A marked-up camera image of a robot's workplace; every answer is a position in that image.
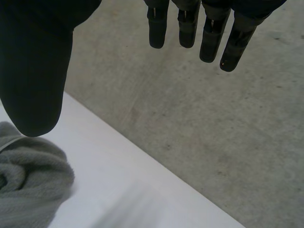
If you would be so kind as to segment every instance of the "robotic hand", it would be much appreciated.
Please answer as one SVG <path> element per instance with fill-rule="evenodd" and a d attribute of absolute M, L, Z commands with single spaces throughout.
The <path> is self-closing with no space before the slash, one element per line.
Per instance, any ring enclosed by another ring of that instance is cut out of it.
<path fill-rule="evenodd" d="M 200 58 L 212 62 L 230 13 L 235 22 L 221 68 L 232 71 L 257 25 L 286 0 L 203 0 L 206 11 Z M 161 48 L 169 0 L 145 0 L 150 44 Z M 193 46 L 201 0 L 173 0 L 180 9 L 180 44 Z M 73 30 L 101 0 L 0 0 L 0 98 L 15 126 L 35 137 L 51 131 L 61 112 Z"/>
<path fill-rule="evenodd" d="M 148 6 L 149 40 L 153 48 L 162 48 L 167 28 L 167 12 L 170 0 L 144 0 Z M 214 61 L 231 12 L 234 24 L 220 61 L 220 68 L 233 71 L 252 35 L 274 10 L 286 0 L 172 0 L 179 8 L 180 45 L 191 48 L 195 41 L 200 4 L 206 21 L 199 57 L 203 62 Z"/>

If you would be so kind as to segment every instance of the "gray cloth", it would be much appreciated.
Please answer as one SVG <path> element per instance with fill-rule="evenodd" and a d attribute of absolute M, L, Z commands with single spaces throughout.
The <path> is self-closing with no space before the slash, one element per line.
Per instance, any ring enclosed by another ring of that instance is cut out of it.
<path fill-rule="evenodd" d="M 0 228 L 46 228 L 74 182 L 64 152 L 0 123 Z"/>

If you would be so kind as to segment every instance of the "black robotic finger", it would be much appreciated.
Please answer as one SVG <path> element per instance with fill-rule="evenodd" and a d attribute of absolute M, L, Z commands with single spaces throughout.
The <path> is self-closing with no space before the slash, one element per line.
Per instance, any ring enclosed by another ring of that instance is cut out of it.
<path fill-rule="evenodd" d="M 251 19 L 238 12 L 235 12 L 234 17 L 234 24 L 220 61 L 220 68 L 227 72 L 231 72 L 237 67 L 257 26 L 266 18 Z"/>
<path fill-rule="evenodd" d="M 189 10 L 179 9 L 178 21 L 180 27 L 180 45 L 184 48 L 191 48 L 194 45 L 200 2 L 200 0 L 195 2 Z"/>
<path fill-rule="evenodd" d="M 217 55 L 231 12 L 230 1 L 203 0 L 202 5 L 205 8 L 206 21 L 199 57 L 203 62 L 211 63 Z"/>
<path fill-rule="evenodd" d="M 286 0 L 233 0 L 235 20 L 220 62 L 222 70 L 230 72 L 237 67 L 257 26 L 285 2 Z"/>
<path fill-rule="evenodd" d="M 146 0 L 148 5 L 149 42 L 153 48 L 162 48 L 167 30 L 169 0 Z"/>

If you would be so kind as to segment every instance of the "concrete floor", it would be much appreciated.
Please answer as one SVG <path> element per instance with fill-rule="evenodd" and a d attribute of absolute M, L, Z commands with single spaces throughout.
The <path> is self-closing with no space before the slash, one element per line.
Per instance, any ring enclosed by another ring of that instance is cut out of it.
<path fill-rule="evenodd" d="M 199 59 L 203 11 L 184 49 L 171 4 L 156 50 L 143 1 L 103 0 L 75 30 L 66 91 L 245 227 L 303 228 L 303 9 L 273 13 L 226 73 L 229 32 L 214 63 Z"/>

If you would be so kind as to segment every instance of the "white surface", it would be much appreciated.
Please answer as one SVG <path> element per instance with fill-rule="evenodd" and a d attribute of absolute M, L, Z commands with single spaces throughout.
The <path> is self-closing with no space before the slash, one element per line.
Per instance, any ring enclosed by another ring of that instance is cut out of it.
<path fill-rule="evenodd" d="M 3 107 L 0 120 L 9 121 Z M 161 202 L 154 227 L 243 227 L 67 94 L 56 128 L 44 137 L 66 152 L 76 175 L 50 228 L 93 227 L 138 183 Z"/>

